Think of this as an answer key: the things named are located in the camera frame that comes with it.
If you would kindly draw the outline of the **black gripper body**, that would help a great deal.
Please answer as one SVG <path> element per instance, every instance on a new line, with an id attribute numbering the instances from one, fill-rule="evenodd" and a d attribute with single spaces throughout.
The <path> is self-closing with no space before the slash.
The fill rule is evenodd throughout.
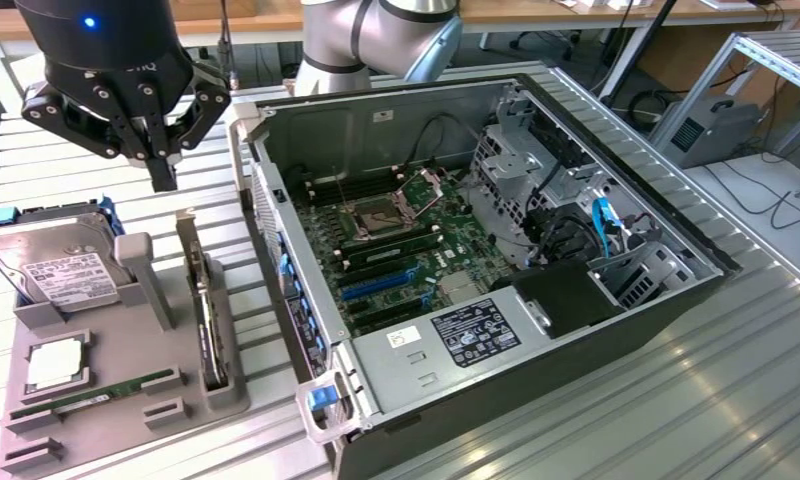
<path id="1" fill-rule="evenodd" d="M 170 3 L 20 1 L 16 7 L 44 54 L 44 82 L 100 119 L 92 89 L 108 87 L 150 137 L 150 149 L 166 158 L 166 116 L 194 77 Z"/>

